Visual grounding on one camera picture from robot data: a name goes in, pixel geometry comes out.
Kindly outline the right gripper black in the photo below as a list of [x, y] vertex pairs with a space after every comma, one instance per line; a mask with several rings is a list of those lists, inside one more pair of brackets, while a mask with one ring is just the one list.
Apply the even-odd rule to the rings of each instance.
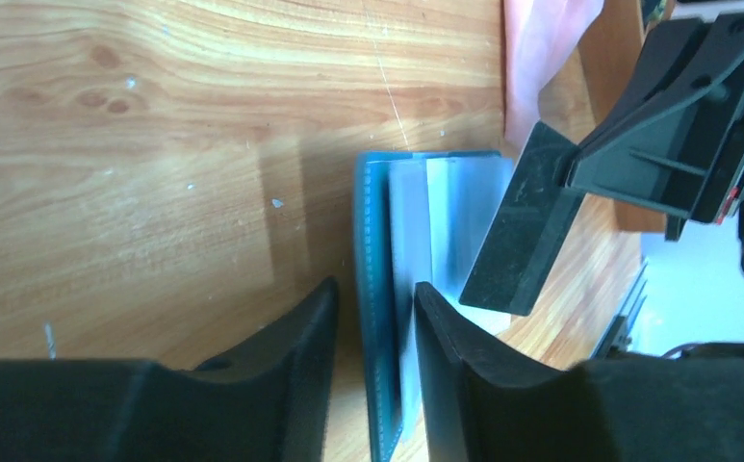
[[704, 224], [734, 213], [744, 273], [744, 12], [656, 26], [567, 183]]

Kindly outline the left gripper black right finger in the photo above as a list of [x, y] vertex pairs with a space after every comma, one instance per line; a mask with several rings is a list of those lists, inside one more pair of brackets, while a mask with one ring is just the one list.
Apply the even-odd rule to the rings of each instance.
[[415, 289], [434, 461], [744, 461], [744, 358], [542, 364]]

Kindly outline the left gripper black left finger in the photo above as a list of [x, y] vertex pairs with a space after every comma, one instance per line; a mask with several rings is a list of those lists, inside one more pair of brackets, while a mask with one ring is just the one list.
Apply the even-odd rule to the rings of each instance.
[[318, 461], [339, 289], [192, 370], [153, 360], [0, 360], [0, 461]]

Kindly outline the black card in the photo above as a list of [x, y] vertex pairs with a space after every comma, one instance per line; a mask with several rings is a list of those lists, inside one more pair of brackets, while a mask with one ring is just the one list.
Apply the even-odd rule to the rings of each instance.
[[537, 123], [459, 297], [463, 305], [529, 315], [585, 194], [564, 186], [576, 144]]

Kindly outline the blue leather card holder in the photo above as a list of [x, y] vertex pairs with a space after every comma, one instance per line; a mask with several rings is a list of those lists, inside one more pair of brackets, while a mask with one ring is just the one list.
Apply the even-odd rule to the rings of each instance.
[[431, 283], [492, 335], [511, 322], [459, 297], [513, 169], [497, 151], [372, 151], [356, 161], [353, 241], [373, 461], [391, 460], [422, 407], [416, 283]]

